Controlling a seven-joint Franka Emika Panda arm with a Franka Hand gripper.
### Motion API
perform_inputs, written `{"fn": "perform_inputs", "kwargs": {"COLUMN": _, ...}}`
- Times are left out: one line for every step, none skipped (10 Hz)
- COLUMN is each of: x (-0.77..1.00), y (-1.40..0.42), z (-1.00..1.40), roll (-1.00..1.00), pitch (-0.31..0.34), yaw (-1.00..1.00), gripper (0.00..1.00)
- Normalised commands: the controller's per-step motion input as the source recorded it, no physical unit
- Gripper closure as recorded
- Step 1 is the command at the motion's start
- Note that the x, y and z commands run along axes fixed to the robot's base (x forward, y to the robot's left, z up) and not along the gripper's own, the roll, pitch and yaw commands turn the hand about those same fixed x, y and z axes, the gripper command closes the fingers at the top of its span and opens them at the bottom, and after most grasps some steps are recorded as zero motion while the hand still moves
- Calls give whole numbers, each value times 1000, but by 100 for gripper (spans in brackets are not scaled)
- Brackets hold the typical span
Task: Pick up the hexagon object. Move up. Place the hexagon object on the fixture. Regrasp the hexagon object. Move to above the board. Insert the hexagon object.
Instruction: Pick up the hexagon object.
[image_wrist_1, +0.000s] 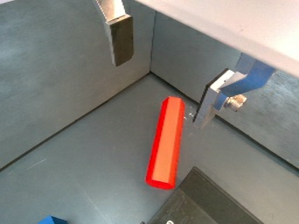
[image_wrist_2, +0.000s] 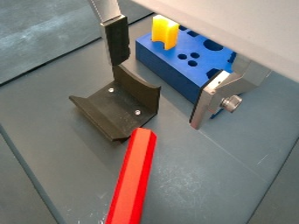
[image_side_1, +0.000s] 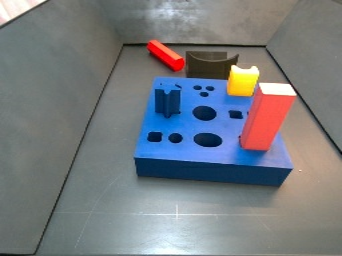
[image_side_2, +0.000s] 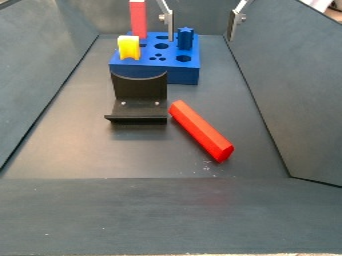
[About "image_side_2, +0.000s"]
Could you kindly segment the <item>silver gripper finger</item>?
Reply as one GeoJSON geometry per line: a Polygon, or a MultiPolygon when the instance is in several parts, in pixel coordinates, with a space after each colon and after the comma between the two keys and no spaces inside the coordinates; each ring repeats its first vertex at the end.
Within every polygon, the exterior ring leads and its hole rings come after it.
{"type": "Polygon", "coordinates": [[[173,40],[173,12],[169,9],[165,0],[156,0],[157,6],[161,10],[159,20],[167,25],[168,40],[173,40]]]}
{"type": "Polygon", "coordinates": [[[227,39],[233,40],[235,31],[237,25],[245,20],[245,14],[243,13],[251,0],[240,0],[236,7],[229,11],[228,27],[227,27],[227,39]]]}

